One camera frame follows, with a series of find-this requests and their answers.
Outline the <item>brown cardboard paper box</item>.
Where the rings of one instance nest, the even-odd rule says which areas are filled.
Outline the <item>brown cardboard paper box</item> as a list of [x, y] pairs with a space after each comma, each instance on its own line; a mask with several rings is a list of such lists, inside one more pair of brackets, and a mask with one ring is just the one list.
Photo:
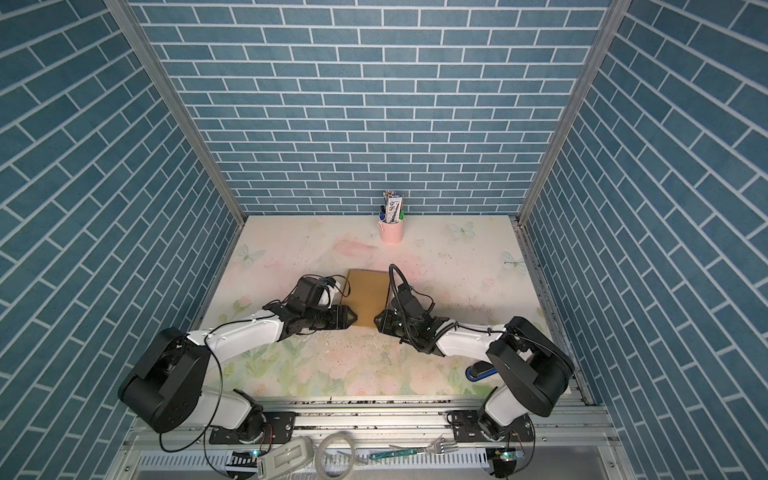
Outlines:
[[357, 327], [376, 330], [374, 319], [386, 309], [389, 297], [389, 276], [383, 271], [351, 269], [347, 279], [351, 292], [341, 301], [356, 315]]

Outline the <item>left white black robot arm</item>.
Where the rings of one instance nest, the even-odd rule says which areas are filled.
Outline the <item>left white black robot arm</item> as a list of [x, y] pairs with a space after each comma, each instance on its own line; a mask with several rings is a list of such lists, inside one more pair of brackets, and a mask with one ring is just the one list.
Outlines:
[[243, 319], [206, 330], [164, 329], [123, 380], [118, 398], [158, 434], [218, 427], [240, 443], [253, 443], [264, 435], [262, 406], [241, 390], [206, 387], [207, 375], [221, 375], [226, 361], [257, 347], [349, 328], [357, 316], [341, 301], [351, 292], [344, 276], [307, 274], [285, 298]]

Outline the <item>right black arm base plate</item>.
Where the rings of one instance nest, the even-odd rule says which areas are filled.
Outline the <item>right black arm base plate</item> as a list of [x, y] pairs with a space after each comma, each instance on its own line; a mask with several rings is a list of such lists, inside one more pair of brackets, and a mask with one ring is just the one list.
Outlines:
[[528, 415], [514, 420], [509, 426], [498, 426], [490, 417], [478, 410], [451, 410], [445, 419], [453, 438], [458, 443], [479, 442], [532, 442], [534, 425]]

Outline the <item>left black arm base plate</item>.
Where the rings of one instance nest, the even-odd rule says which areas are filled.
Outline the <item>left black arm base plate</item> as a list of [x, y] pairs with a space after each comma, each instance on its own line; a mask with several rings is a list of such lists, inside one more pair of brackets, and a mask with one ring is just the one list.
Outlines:
[[284, 444], [291, 440], [297, 414], [294, 412], [262, 412], [250, 415], [236, 429], [211, 428], [212, 445]]

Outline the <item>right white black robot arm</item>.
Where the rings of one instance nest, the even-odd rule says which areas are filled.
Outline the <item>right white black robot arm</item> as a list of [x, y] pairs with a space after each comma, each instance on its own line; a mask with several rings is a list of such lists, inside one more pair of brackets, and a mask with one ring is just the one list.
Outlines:
[[396, 265], [388, 267], [391, 299], [375, 319], [377, 330], [420, 353], [466, 357], [485, 362], [504, 385], [496, 388], [478, 413], [478, 426], [491, 440], [509, 434], [528, 414], [551, 415], [569, 386], [574, 364], [557, 345], [521, 316], [503, 326], [470, 326], [431, 314]]

